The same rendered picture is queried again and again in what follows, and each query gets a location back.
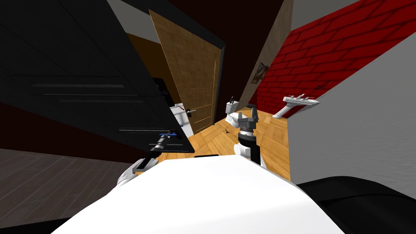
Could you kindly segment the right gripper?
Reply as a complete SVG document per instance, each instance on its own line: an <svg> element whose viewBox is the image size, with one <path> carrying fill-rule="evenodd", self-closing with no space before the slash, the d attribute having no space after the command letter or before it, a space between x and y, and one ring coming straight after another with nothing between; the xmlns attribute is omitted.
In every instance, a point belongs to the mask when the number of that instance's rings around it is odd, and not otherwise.
<svg viewBox="0 0 416 234"><path fill-rule="evenodd" d="M257 108L251 108L251 118L245 118L242 112L238 113L238 124L241 130L253 130L256 129L256 124L258 123L258 112Z"/></svg>

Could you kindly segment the white toilet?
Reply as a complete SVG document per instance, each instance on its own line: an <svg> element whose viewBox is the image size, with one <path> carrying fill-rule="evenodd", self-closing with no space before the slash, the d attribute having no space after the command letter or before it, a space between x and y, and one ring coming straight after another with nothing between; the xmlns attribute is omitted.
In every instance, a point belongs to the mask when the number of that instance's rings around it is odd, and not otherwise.
<svg viewBox="0 0 416 234"><path fill-rule="evenodd" d="M225 121L228 122L234 128L239 128L238 113L234 112L236 110L238 104L239 104L239 102L233 100L233 97L231 97L231 100L229 102L227 102L227 104L226 104L225 113L227 114L227 117L226 117Z"/></svg>

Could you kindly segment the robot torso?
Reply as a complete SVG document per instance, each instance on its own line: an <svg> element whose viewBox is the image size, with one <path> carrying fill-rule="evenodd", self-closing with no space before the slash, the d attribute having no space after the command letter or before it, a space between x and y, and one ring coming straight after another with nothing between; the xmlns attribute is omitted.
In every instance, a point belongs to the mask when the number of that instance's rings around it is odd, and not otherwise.
<svg viewBox="0 0 416 234"><path fill-rule="evenodd" d="M52 234L344 234L299 187L239 155L165 160Z"/></svg>

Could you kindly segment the brown wooden door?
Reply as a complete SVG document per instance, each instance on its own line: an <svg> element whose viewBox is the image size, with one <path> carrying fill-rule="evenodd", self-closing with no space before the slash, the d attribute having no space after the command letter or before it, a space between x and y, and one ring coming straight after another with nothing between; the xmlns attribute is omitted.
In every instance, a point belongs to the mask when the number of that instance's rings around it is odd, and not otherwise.
<svg viewBox="0 0 416 234"><path fill-rule="evenodd" d="M150 10L158 39L165 54L194 134L213 124L222 50Z"/></svg>

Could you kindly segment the black door leaf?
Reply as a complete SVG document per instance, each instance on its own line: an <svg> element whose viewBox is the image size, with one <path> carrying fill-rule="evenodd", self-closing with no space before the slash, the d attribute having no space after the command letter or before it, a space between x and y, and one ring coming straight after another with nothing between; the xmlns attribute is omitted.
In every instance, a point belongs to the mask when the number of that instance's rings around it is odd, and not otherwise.
<svg viewBox="0 0 416 234"><path fill-rule="evenodd" d="M107 0L0 0L0 102L149 151L194 149Z"/></svg>

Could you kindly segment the dark framed wall picture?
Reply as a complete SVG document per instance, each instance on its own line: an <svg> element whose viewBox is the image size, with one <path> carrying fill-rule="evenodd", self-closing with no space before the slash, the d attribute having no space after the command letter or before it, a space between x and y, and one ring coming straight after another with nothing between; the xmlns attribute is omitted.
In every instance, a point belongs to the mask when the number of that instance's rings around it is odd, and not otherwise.
<svg viewBox="0 0 416 234"><path fill-rule="evenodd" d="M252 84L257 84L260 80L262 80L265 76L265 74L267 73L267 71L269 70L269 67L264 65L263 63L259 64L259 67L257 68L253 79L251 80Z"/></svg>

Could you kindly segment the white wall sink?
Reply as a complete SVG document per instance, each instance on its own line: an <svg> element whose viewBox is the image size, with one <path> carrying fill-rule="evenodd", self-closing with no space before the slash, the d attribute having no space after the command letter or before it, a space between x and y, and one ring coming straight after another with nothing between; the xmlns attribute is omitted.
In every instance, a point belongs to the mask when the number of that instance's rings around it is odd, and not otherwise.
<svg viewBox="0 0 416 234"><path fill-rule="evenodd" d="M294 95L290 97L283 97L283 101L286 105L272 117L275 119L282 119L283 115L288 113L295 106L315 106L320 103L319 101L310 99L309 97L302 98L303 96L304 94L301 94L298 97L295 97Z"/></svg>

